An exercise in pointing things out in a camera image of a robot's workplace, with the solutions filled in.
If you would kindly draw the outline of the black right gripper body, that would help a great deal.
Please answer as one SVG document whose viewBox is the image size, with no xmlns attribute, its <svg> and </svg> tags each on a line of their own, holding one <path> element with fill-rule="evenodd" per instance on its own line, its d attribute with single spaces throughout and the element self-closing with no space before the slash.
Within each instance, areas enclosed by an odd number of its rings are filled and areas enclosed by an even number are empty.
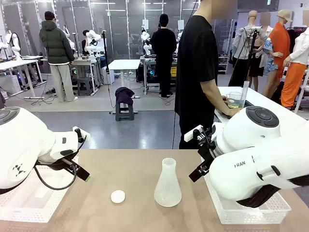
<svg viewBox="0 0 309 232">
<path fill-rule="evenodd" d="M 203 158 L 202 163 L 197 167 L 197 170 L 200 174 L 207 174 L 209 172 L 210 165 L 216 158 L 215 149 L 216 144 L 215 142 L 199 142 L 198 143 L 200 148 L 198 150 L 199 155 Z"/>
</svg>

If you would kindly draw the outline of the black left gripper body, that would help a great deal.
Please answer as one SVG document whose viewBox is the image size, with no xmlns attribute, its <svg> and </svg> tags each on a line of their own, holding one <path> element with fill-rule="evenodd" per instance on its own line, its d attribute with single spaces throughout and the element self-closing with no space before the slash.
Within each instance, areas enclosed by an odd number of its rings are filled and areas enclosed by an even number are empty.
<svg viewBox="0 0 309 232">
<path fill-rule="evenodd" d="M 44 163 L 42 161 L 37 160 L 36 161 L 36 165 L 40 165 L 40 166 L 47 166 L 55 171 L 59 171 L 62 169 L 65 169 L 67 171 L 77 171 L 78 170 L 78 165 L 70 160 L 70 159 L 58 159 L 56 162 L 54 163 Z"/>
</svg>

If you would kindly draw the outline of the person's right hand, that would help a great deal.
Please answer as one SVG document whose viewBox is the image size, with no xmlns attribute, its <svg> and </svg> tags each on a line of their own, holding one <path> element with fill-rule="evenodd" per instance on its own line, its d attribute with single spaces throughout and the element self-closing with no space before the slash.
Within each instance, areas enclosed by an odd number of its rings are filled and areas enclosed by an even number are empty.
<svg viewBox="0 0 309 232">
<path fill-rule="evenodd" d="M 233 117 L 235 114 L 237 114 L 242 108 L 224 108 L 222 110 L 222 113 L 228 117 Z"/>
</svg>

